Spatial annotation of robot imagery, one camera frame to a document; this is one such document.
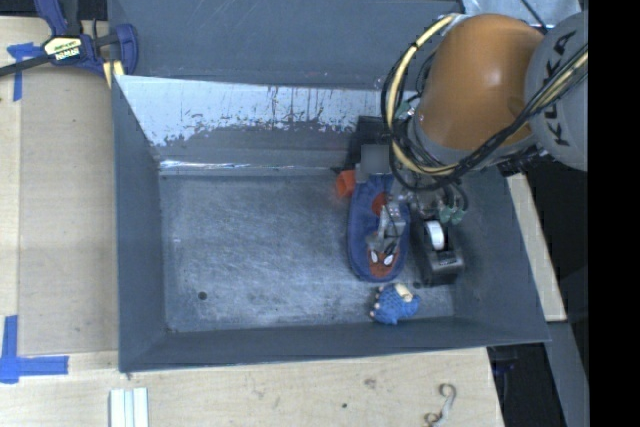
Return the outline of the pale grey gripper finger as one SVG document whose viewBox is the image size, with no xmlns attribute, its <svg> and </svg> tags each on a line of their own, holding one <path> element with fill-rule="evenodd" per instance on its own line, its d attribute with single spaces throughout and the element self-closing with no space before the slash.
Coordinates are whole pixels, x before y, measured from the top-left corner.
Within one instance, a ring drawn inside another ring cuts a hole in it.
<svg viewBox="0 0 640 427">
<path fill-rule="evenodd" d="M 385 204 L 381 208 L 378 225 L 378 239 L 397 239 L 401 236 L 401 213 L 397 203 Z"/>
<path fill-rule="evenodd" d="M 366 236 L 366 243 L 368 249 L 371 251 L 375 251 L 376 253 L 381 253 L 383 255 L 390 255 L 396 252 L 397 247 L 400 244 L 401 237 L 404 233 L 404 223 L 401 222 L 401 236 L 397 239 L 387 239 L 385 241 L 380 241 L 378 239 L 378 227 Z"/>
</svg>

